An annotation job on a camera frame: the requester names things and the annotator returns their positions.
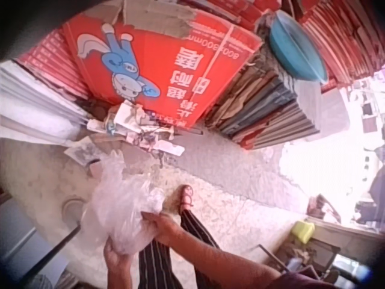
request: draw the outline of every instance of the yellow container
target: yellow container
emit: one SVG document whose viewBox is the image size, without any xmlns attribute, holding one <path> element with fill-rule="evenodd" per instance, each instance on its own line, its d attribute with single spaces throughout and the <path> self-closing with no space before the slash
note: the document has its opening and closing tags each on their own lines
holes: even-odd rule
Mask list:
<svg viewBox="0 0 385 289">
<path fill-rule="evenodd" d="M 297 221 L 291 229 L 291 234 L 295 235 L 302 243 L 307 244 L 315 231 L 313 223 Z"/>
</svg>

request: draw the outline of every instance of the blue plastic basin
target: blue plastic basin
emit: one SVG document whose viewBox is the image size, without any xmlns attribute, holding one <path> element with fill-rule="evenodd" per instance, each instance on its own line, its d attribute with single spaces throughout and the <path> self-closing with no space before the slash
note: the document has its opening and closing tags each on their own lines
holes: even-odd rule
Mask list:
<svg viewBox="0 0 385 289">
<path fill-rule="evenodd" d="M 283 68 L 295 78 L 328 82 L 324 60 L 312 40 L 290 15 L 276 13 L 270 31 L 270 46 Z"/>
</svg>

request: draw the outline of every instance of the sandal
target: sandal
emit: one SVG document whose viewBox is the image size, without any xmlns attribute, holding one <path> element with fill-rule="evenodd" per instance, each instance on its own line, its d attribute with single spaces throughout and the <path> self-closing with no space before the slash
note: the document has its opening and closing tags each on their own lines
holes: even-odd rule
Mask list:
<svg viewBox="0 0 385 289">
<path fill-rule="evenodd" d="M 181 194 L 180 194 L 180 207 L 179 207 L 179 214 L 183 210 L 188 210 L 190 207 L 193 207 L 193 195 L 194 191 L 193 188 L 190 185 L 183 185 L 180 188 Z"/>
</svg>

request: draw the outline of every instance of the concrete floor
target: concrete floor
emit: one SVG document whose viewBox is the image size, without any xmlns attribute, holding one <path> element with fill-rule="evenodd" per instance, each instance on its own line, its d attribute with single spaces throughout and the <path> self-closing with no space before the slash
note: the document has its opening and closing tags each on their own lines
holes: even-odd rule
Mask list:
<svg viewBox="0 0 385 289">
<path fill-rule="evenodd" d="M 200 128 L 203 135 L 184 134 L 173 140 L 186 151 L 181 157 L 168 158 L 169 164 L 234 196 L 269 207 L 306 212 L 309 196 L 280 173 L 284 144 L 246 151 L 221 135 Z"/>
<path fill-rule="evenodd" d="M 263 261 L 266 256 L 255 246 L 262 243 L 276 249 L 303 215 L 261 204 L 284 207 L 286 201 L 298 199 L 288 208 L 303 212 L 306 196 L 279 175 L 280 148 L 249 153 L 215 135 L 200 137 L 199 143 L 208 142 L 205 146 L 190 139 L 196 137 L 176 139 L 176 143 L 186 144 L 186 152 L 177 160 L 169 158 L 162 169 L 157 161 L 127 144 L 108 144 L 105 149 L 120 148 L 131 172 L 152 172 L 154 184 L 165 191 L 164 209 L 174 215 L 174 189 L 191 184 L 195 191 L 193 211 L 221 248 Z M 0 148 L 2 188 L 18 201 L 44 238 L 57 244 L 69 233 L 61 220 L 61 204 L 74 196 L 89 200 L 97 181 L 64 155 L 62 147 L 2 139 Z M 63 254 L 70 260 L 72 273 L 97 287 L 106 287 L 102 247 L 87 246 L 76 238 Z M 196 288 L 192 266 L 176 254 L 172 260 L 184 287 Z M 132 276 L 136 288 L 137 259 Z"/>
</svg>

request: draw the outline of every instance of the terrazzo floor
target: terrazzo floor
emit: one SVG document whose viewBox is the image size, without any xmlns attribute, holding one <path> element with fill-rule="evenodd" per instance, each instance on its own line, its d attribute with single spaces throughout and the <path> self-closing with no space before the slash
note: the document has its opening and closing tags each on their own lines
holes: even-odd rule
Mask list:
<svg viewBox="0 0 385 289">
<path fill-rule="evenodd" d="M 98 181 L 64 155 L 62 147 L 2 139 L 0 148 L 0 184 L 3 190 L 17 200 L 42 236 L 50 244 L 57 244 L 69 233 L 61 219 L 62 203 L 71 197 L 89 200 Z M 207 179 L 170 162 L 160 169 L 158 161 L 127 144 L 108 144 L 104 150 L 112 148 L 123 151 L 131 173 L 152 173 L 153 183 L 165 191 L 164 209 L 177 221 L 175 188 L 190 184 L 195 191 L 193 212 L 220 247 L 250 260 L 266 260 L 266 255 L 255 247 L 263 244 L 271 250 L 278 248 L 294 222 L 304 217 L 292 211 L 266 207 L 261 202 L 246 198 L 246 192 L 234 194 L 232 190 L 235 187 L 228 192 L 226 186 L 215 185 L 215 182 L 213 185 Z M 223 180 L 224 183 L 233 182 L 234 186 L 241 181 L 237 177 Z M 264 198 L 268 197 L 268 190 L 275 186 L 274 182 L 272 178 L 258 182 L 258 190 L 265 192 Z M 276 199 L 270 200 L 274 204 L 279 195 L 274 194 L 272 198 Z M 79 237 L 64 248 L 63 254 L 70 261 L 70 272 L 91 285 L 106 288 L 102 246 L 87 246 Z M 196 288 L 192 265 L 173 252 L 171 258 L 174 272 L 184 288 Z M 131 274 L 136 288 L 139 279 L 137 256 Z"/>
</svg>

